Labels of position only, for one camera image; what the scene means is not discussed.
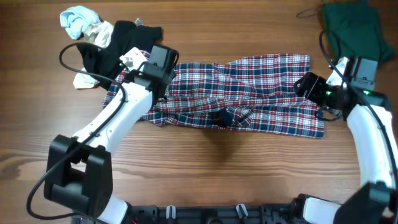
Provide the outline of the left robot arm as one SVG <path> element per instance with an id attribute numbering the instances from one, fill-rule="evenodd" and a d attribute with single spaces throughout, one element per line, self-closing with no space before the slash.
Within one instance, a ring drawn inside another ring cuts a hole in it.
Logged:
<path id="1" fill-rule="evenodd" d="M 50 144 L 47 171 L 38 184 L 44 197 L 96 223 L 132 223 L 132 207 L 113 195 L 111 157 L 134 124 L 165 95 L 179 53 L 154 45 L 149 58 L 133 48 L 120 57 L 129 71 L 107 107 L 72 137 Z"/>

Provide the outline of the plaid sleeveless shirt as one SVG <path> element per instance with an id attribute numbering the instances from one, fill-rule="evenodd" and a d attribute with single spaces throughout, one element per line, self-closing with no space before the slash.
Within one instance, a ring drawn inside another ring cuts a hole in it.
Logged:
<path id="1" fill-rule="evenodd" d="M 321 139 L 317 105 L 294 90 L 307 54 L 263 54 L 228 63 L 180 63 L 165 96 L 142 116 L 156 126 L 259 131 Z"/>

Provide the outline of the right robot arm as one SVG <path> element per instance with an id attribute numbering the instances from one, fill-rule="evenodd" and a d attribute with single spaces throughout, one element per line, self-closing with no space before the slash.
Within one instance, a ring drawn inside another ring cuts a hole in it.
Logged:
<path id="1" fill-rule="evenodd" d="M 341 115 L 353 135 L 360 189 L 338 204 L 313 196 L 295 199 L 308 223 L 397 223 L 397 144 L 386 95 L 375 92 L 377 62 L 343 57 L 324 79 L 308 72 L 295 82 L 298 96 Z"/>

